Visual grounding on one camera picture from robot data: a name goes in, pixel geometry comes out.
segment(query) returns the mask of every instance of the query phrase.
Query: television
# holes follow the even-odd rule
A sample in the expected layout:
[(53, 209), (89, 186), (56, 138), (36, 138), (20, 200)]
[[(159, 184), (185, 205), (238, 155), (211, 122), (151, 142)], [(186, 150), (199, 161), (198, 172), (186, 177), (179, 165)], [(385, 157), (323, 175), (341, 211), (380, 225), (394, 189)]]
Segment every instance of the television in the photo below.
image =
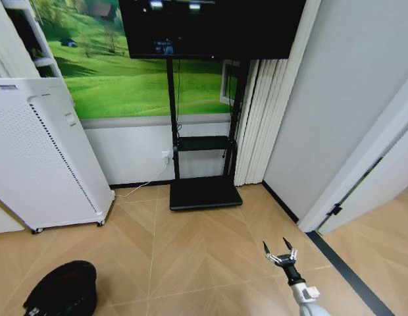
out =
[(287, 59), (305, 0), (119, 0), (131, 58)]

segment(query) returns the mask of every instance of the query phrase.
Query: herringbone floor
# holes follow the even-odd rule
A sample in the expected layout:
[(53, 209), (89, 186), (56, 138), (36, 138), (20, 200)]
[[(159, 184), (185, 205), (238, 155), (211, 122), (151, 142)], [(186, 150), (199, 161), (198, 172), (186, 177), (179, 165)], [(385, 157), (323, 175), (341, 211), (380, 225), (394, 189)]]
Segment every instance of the herringbone floor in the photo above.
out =
[(96, 315), (299, 315), (282, 270), (263, 255), (263, 240), (286, 252), (282, 236), (332, 315), (371, 315), (261, 185), (239, 190), (241, 207), (173, 213), (168, 186), (145, 187), (118, 198), (100, 228), (1, 234), (0, 315), (21, 315), (37, 282), (74, 259), (97, 269)]
[(408, 191), (323, 238), (393, 313), (408, 316)]

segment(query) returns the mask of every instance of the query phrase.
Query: door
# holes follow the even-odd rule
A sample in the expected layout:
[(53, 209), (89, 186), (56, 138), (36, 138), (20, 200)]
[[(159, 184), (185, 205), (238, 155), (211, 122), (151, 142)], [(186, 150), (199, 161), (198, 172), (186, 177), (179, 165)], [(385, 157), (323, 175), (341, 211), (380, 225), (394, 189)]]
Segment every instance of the door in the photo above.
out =
[(343, 201), (342, 210), (337, 215), (330, 216), (318, 231), (327, 234), (375, 207), (391, 201), (406, 188), (408, 188), (408, 129)]

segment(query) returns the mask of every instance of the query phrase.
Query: black metal stand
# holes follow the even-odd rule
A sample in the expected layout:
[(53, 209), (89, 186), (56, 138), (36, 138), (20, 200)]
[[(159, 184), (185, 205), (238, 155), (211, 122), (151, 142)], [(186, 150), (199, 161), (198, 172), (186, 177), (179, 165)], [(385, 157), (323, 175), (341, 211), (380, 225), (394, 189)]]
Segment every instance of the black metal stand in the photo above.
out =
[[(176, 104), (173, 81), (173, 60), (166, 59), (168, 78), (168, 92), (170, 102), (170, 119), (172, 123), (173, 162), (175, 181), (170, 186), (170, 209), (186, 210), (208, 207), (241, 205), (242, 199), (234, 186), (236, 169), (236, 130), (242, 105), (247, 75), (249, 72), (249, 59), (240, 61), (240, 73), (236, 86), (235, 101), (230, 119), (229, 136), (201, 136), (179, 137), (176, 122)], [(179, 173), (179, 151), (225, 149), (223, 175), (204, 178), (181, 179)]]

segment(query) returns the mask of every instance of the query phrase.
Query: white curtain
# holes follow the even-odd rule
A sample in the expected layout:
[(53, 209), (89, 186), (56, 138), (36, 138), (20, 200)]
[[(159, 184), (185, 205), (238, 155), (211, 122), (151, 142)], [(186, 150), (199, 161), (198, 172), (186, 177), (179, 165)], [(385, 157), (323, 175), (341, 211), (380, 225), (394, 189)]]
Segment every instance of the white curtain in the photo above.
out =
[(39, 72), (1, 2), (0, 78), (39, 78)]
[(307, 0), (289, 59), (252, 61), (238, 130), (235, 185), (260, 183), (276, 141), (320, 0)]

